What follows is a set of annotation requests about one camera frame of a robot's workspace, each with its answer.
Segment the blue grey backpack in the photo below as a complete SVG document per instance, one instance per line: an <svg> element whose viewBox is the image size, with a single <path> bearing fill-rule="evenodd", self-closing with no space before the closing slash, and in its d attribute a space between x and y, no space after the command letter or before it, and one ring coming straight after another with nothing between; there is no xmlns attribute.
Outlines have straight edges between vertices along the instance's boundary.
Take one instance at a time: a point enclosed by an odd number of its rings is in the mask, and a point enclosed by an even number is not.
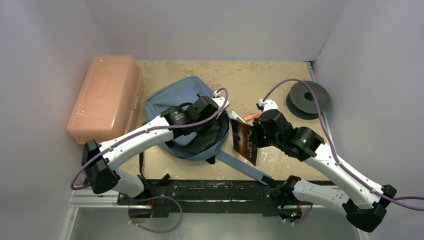
<svg viewBox="0 0 424 240"><path fill-rule="evenodd" d="M213 96L213 90L197 76L183 78L156 91L144 102L146 120L152 121L169 107L194 103L198 99L197 94ZM228 139L229 131L230 118L224 111L208 129L205 137L194 132L173 141L161 143L159 147L187 161L207 161L214 164L215 159L219 159L263 185L275 186L276 181L271 176L221 150Z"/></svg>

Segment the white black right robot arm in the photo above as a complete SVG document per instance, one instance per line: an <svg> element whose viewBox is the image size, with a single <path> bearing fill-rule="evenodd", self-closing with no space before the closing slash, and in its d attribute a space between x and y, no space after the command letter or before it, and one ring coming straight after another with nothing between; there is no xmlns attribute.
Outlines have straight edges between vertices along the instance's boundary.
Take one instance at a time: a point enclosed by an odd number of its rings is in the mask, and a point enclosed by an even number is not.
<svg viewBox="0 0 424 240"><path fill-rule="evenodd" d="M296 200L332 209L356 228L371 233L383 221L389 201L397 191L389 185L380 185L338 155L324 139L308 127L293 127L278 109L262 109L253 121L258 147L276 147L285 155L295 158L321 172L335 188L321 186L289 176L280 188L282 200L288 204Z"/></svg>

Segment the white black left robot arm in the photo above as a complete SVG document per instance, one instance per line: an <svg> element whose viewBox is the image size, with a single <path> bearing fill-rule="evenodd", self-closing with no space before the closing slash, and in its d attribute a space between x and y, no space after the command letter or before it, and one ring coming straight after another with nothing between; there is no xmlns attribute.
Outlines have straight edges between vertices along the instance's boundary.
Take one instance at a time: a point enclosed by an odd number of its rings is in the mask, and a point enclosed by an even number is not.
<svg viewBox="0 0 424 240"><path fill-rule="evenodd" d="M149 191L140 177L120 171L130 158L180 136L206 131L230 102L223 96L200 96L194 103L171 106L145 125L115 139L83 145L82 171L94 194L121 192L138 205L146 203Z"/></svg>

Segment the dark brown book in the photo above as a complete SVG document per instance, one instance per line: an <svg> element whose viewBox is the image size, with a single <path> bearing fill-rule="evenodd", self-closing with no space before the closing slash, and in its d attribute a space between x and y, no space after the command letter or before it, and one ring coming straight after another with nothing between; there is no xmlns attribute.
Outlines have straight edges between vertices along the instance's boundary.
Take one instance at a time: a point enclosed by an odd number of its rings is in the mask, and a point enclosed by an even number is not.
<svg viewBox="0 0 424 240"><path fill-rule="evenodd" d="M236 119L231 119L230 125L233 149L251 164L256 166L258 160L258 148L255 142L253 126Z"/></svg>

